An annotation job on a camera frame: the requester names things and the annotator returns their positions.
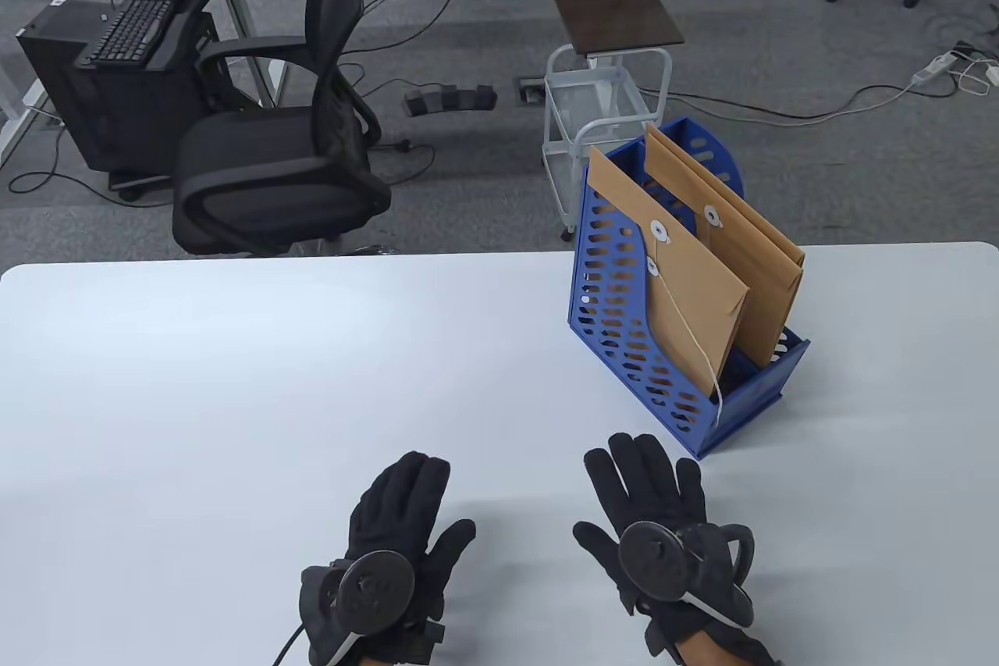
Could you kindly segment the person's left hand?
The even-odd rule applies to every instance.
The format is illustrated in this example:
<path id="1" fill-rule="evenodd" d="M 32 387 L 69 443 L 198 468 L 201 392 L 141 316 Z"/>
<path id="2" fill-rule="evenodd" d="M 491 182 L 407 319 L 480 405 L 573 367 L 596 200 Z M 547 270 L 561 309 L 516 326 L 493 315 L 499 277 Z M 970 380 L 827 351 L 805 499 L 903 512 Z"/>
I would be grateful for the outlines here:
<path id="1" fill-rule="evenodd" d="M 354 507 L 345 557 L 357 561 L 375 551 L 396 552 L 413 566 L 415 584 L 402 620 L 361 638 L 342 664 L 400 664 L 410 655 L 420 656 L 419 664 L 429 663 L 431 651 L 421 638 L 428 621 L 442 621 L 454 566 L 477 537 L 474 521 L 464 518 L 428 545 L 451 472 L 446 460 L 411 451 L 382 470 Z"/>

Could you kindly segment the person's right hand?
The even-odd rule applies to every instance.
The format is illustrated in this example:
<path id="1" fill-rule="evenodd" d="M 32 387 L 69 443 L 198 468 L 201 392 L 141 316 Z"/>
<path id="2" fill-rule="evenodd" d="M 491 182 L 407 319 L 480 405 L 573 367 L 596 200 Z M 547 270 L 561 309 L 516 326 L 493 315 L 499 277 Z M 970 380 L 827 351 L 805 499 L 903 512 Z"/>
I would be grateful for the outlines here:
<path id="1" fill-rule="evenodd" d="M 584 463 L 614 534 L 588 521 L 572 534 L 613 580 L 627 613 L 647 619 L 650 654 L 677 665 L 774 665 L 747 632 L 752 530 L 709 522 L 699 463 L 671 461 L 654 436 L 624 432 L 586 452 Z"/>

